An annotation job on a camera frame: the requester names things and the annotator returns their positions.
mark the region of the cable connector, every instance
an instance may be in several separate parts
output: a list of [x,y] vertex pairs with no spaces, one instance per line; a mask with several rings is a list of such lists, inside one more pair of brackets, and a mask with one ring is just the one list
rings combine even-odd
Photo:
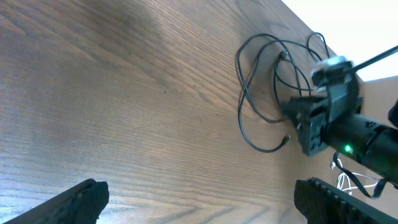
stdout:
[[289,53],[288,53],[288,51],[286,51],[286,50],[283,50],[283,51],[281,51],[280,53],[279,53],[279,58],[280,59],[282,59],[282,60],[286,60],[286,58],[289,56]]
[[282,144],[283,144],[283,145],[287,144],[287,143],[289,142],[290,138],[291,138],[290,135],[286,135],[286,136],[283,138],[283,140],[282,140]]

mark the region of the green led light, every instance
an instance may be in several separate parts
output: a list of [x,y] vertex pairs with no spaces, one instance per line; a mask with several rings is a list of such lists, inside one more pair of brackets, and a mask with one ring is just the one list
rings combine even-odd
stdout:
[[349,146],[349,145],[346,145],[344,147],[344,151],[352,154],[353,153],[353,148],[351,146]]

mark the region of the white cable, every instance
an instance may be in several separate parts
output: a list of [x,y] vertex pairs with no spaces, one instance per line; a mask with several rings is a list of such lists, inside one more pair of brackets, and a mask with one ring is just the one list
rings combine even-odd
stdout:
[[[343,163],[341,162],[340,159],[337,159],[337,162],[339,163],[339,165],[340,165],[341,167],[343,167]],[[336,167],[336,164],[335,164],[335,162],[332,161],[331,164],[330,164],[330,168],[331,168],[331,169],[334,169],[335,167]],[[366,179],[369,179],[369,180],[377,180],[377,182],[374,183],[374,184],[363,186],[364,188],[375,187],[375,186],[377,185],[377,183],[379,182],[379,180],[380,180],[380,179],[375,178],[375,177],[368,177],[368,176],[366,176],[366,175],[359,174],[359,173],[355,173],[355,172],[353,172],[353,174],[354,174],[354,175],[357,175],[357,176],[360,176],[360,177],[365,177]],[[347,178],[348,187],[345,188],[345,189],[343,189],[345,178]],[[336,188],[339,189],[339,190],[341,190],[341,191],[343,191],[343,192],[345,192],[345,191],[348,190],[348,194],[349,194],[349,195],[352,195],[353,193],[352,193],[351,190],[357,189],[358,187],[352,187],[352,186],[351,186],[351,179],[348,177],[347,174],[345,174],[344,172],[341,172],[341,173],[339,174],[339,176],[337,177],[337,185],[336,185]]]

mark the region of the wooden table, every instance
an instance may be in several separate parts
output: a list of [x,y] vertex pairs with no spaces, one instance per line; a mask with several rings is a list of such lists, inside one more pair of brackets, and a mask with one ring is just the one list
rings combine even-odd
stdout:
[[[306,223],[295,181],[335,181],[332,150],[309,159],[293,140],[263,154],[239,131],[237,49],[260,32],[311,33],[280,0],[3,0],[0,15],[2,222],[94,178],[111,194],[98,223]],[[266,41],[245,50],[245,72]],[[291,48],[308,74],[313,60]],[[271,118],[281,50],[264,54],[251,88]],[[294,83],[292,67],[279,72]],[[248,106],[243,120],[265,148],[295,136]]]

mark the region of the white wall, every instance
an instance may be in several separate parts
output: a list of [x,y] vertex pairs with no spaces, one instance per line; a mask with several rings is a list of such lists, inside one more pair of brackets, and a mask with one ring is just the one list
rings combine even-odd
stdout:
[[[359,64],[398,44],[397,0],[282,0],[328,46]],[[398,53],[358,72],[364,81],[398,75]]]

